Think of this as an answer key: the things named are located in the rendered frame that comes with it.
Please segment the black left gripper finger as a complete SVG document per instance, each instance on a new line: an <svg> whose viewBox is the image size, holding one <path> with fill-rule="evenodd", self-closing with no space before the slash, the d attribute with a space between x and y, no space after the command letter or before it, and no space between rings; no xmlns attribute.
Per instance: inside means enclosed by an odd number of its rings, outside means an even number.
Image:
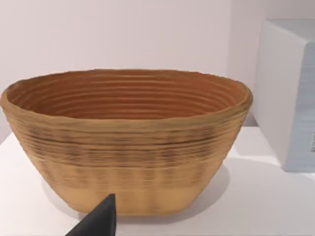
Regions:
<svg viewBox="0 0 315 236"><path fill-rule="evenodd" d="M67 236L115 236L116 198L109 194L90 213L88 213Z"/></svg>

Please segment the brown woven basket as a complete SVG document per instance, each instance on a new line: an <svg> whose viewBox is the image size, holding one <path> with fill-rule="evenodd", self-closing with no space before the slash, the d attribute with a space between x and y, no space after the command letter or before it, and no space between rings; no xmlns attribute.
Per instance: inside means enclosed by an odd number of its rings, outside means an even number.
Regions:
<svg viewBox="0 0 315 236"><path fill-rule="evenodd" d="M253 102L242 82L167 69L92 69L23 79L0 106L54 192L88 213L115 194L119 215L188 208L227 157Z"/></svg>

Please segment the pale microwave oven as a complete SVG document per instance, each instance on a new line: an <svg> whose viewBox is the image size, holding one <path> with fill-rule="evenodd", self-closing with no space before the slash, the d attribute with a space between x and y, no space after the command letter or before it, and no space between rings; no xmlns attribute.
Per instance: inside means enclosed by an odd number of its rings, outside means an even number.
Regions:
<svg viewBox="0 0 315 236"><path fill-rule="evenodd" d="M281 167L315 173L315 19L261 29L252 114Z"/></svg>

